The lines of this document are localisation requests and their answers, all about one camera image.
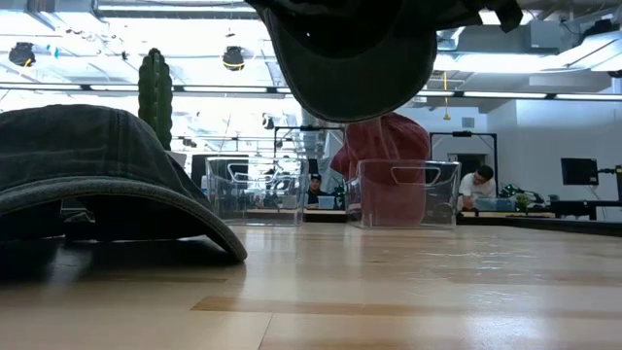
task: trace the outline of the person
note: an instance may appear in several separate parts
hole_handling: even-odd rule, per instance
[[[322,175],[311,174],[311,184],[309,185],[309,191],[307,193],[308,207],[317,208],[319,206],[318,195],[327,195],[325,192],[322,192],[322,190],[320,190],[321,185],[322,185]]]
[[[482,165],[474,173],[465,175],[458,190],[461,195],[458,207],[460,210],[473,209],[477,198],[494,198],[497,196],[495,171],[488,165]]]

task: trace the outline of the ceiling duct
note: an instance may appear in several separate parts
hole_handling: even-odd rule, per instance
[[[620,9],[622,6],[598,12],[596,13],[598,16],[591,14],[565,22],[563,26],[566,28],[580,29],[582,26],[587,28],[578,32],[579,45],[552,58],[554,66],[574,70],[604,71],[604,63],[618,60],[616,57],[622,54]],[[604,16],[608,16],[609,19],[602,19]],[[608,64],[606,70],[613,71],[616,70],[615,67],[615,64]]]
[[[436,41],[438,42],[438,49],[440,51],[455,51],[458,48],[460,34],[462,34],[464,30],[464,27],[459,27],[437,31]]]

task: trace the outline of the wooden surface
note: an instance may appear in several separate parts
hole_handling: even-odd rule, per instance
[[[622,349],[622,240],[526,230],[235,229],[0,245],[0,349]]]

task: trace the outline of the computer monitor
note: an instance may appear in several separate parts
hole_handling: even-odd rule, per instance
[[[240,158],[240,160],[231,161],[235,163],[241,163],[244,165],[232,165],[231,170],[235,173],[248,174],[249,172],[249,161],[248,156],[246,155],[219,155],[219,154],[206,154],[206,155],[192,155],[192,171],[190,172],[190,178],[201,188],[201,177],[206,175],[207,169],[205,167],[205,159],[209,157],[221,157],[221,158]],[[220,169],[214,169],[219,176],[222,176],[225,179],[231,180],[231,174],[226,169],[227,163],[223,163]]]
[[[318,160],[314,158],[308,159],[309,161],[309,174],[319,174],[320,166],[318,166]]]
[[[595,159],[562,158],[564,185],[597,186],[599,166]]]

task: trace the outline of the baseball cap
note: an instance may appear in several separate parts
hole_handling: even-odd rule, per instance
[[[89,105],[6,112],[0,114],[0,138],[5,238],[19,239],[33,218],[53,221],[55,203],[77,198],[94,214],[88,229],[99,238],[205,234],[234,260],[247,257],[152,129],[128,112]]]
[[[432,73],[436,30],[481,24],[484,7],[506,31],[522,18],[515,0],[246,1],[300,105],[338,123],[381,116],[415,96]]]
[[[346,180],[360,179],[364,221],[377,226],[412,227],[426,210],[425,162],[430,138],[416,122],[397,113],[346,126],[344,145],[330,167]]]

